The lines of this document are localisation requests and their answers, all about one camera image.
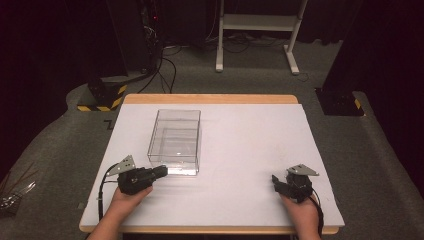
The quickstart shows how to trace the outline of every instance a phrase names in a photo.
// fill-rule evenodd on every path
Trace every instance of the clear acrylic container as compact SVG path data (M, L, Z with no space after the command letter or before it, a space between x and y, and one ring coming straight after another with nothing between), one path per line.
M200 156L200 111L158 111L148 157L153 167L165 165L168 174L197 175Z

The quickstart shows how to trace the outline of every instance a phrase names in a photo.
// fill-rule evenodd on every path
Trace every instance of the hand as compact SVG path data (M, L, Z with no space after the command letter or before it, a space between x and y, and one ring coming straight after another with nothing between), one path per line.
M321 239L318 234L318 211L314 203L309 198L302 203L295 203L284 195L280 194L280 197L290 214L299 239Z
M113 215L117 221L122 222L152 190L153 187L148 187L134 195L127 195L117 187L106 214Z

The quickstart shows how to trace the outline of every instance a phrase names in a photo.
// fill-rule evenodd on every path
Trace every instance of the dark background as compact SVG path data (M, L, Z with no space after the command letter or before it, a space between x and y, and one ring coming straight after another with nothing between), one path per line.
M200 2L198 4L192 4L193 0L179 1L182 7L167 9L181 11L181 15L174 16L175 26L190 16L192 24L204 24L197 27L206 30L191 31L194 33L191 39L209 34L215 1L196 1ZM421 91L424 87L424 49L420 39L424 36L424 19L420 13L423 4L412 0L364 1L353 25L356 30L349 33L349 40L345 37L361 3L359 0L309 1L298 40L312 42L321 39L324 44L344 40L360 50L360 54L337 57L338 64L334 66L348 67L352 62L364 61L360 71L349 76L341 75L340 81L356 79L352 90L367 94L389 142L423 195ZM106 69L125 74L119 41L105 4L105 1L96 0L0 3L3 97L0 178L31 140L66 111L67 93L87 83L93 77L93 69L94 75L102 75ZM279 14L279 11L285 11L276 7L279 1L267 4L259 1L257 6L261 7L255 7L258 1L247 0L226 1L226 4L230 11L234 9L237 13ZM86 21L92 24L86 24L93 30L88 33L96 33L97 37L81 37L87 32L81 32L78 24L84 25ZM216 27L212 36L216 36ZM187 41L187 34L176 38Z

